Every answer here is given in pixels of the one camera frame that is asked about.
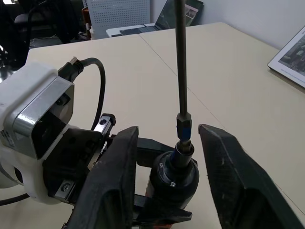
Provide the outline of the silver open laptop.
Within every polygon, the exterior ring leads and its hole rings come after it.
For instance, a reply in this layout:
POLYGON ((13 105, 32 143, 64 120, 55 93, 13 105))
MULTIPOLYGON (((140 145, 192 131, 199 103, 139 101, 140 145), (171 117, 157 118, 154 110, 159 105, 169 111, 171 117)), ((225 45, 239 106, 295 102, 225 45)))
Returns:
MULTIPOLYGON (((186 26, 198 24, 203 12, 204 3, 200 0, 185 0, 185 23, 186 26)), ((174 29, 176 26, 174 0, 167 0, 161 10, 155 24, 141 24, 128 27, 107 29, 108 37, 119 37, 125 35, 141 34, 153 31, 174 29)))

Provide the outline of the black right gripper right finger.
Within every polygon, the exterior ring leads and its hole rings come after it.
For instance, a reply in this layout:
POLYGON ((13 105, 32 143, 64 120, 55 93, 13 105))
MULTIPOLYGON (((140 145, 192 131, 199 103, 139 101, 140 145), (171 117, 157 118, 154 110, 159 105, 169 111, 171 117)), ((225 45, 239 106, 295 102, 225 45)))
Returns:
POLYGON ((305 229, 267 172, 220 128, 200 124, 208 181, 222 229, 305 229))

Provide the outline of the red upright object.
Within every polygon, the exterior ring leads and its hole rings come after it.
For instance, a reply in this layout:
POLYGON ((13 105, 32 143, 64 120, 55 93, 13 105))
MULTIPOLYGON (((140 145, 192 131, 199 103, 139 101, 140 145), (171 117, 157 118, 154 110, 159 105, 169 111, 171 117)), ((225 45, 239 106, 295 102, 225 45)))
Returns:
POLYGON ((92 36, 91 36, 91 33, 90 33, 90 29, 92 28, 92 24, 91 24, 91 19, 90 19, 90 14, 89 14, 88 7, 84 7, 81 10, 81 14, 82 14, 83 22, 84 22, 85 29, 86 29, 87 39, 91 40, 92 36))

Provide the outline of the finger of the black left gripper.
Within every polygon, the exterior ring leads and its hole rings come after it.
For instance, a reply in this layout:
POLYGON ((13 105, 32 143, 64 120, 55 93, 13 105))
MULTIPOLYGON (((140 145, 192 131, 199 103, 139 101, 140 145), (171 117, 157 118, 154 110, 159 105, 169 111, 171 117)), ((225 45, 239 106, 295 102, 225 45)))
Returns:
POLYGON ((191 219, 192 213, 189 211, 146 196, 134 195, 133 223, 180 223, 191 219))
POLYGON ((152 167, 155 159, 174 148, 153 139, 138 138, 136 162, 142 167, 152 167))

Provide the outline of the printed booklet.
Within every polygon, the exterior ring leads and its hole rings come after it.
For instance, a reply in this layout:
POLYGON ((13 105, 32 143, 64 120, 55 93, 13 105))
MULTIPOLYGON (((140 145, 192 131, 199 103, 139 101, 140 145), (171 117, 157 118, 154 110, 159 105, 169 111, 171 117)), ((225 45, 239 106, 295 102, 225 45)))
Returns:
POLYGON ((267 66, 305 88, 305 26, 274 56, 267 66))

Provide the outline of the black office chair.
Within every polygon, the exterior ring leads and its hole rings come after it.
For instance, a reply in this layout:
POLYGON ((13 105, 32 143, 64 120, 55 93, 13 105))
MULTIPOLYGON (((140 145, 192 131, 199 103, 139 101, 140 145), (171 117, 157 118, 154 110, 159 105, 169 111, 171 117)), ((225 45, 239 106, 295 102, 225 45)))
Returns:
POLYGON ((0 66, 17 70, 27 59, 29 47, 22 40, 3 0, 0 0, 0 66))
POLYGON ((70 43, 80 32, 79 20, 71 0, 18 0, 24 13, 14 25, 30 44, 35 38, 56 35, 62 43, 70 43))

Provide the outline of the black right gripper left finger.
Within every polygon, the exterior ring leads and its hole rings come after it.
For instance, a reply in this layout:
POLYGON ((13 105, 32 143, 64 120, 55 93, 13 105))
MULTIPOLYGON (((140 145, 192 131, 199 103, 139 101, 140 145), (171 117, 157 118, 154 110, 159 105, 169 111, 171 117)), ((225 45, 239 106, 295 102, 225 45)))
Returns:
POLYGON ((139 129, 120 131, 88 174, 67 229, 131 229, 139 129))

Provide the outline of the white perforated panel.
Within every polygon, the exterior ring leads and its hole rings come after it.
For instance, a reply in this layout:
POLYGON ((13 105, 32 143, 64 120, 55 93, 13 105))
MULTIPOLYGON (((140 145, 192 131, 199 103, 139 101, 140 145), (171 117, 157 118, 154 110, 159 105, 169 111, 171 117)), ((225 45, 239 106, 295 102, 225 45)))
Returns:
POLYGON ((107 30, 150 22, 150 0, 85 0, 92 39, 108 37, 107 30))

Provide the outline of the grey electric screwdriver red band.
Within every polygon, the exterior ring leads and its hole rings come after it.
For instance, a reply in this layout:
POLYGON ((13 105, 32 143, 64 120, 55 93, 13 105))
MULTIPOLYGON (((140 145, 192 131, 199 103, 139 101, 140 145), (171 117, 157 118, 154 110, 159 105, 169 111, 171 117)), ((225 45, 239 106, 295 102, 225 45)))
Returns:
POLYGON ((154 159, 145 195, 163 206, 185 209, 199 184, 191 141, 178 142, 173 151, 154 159))

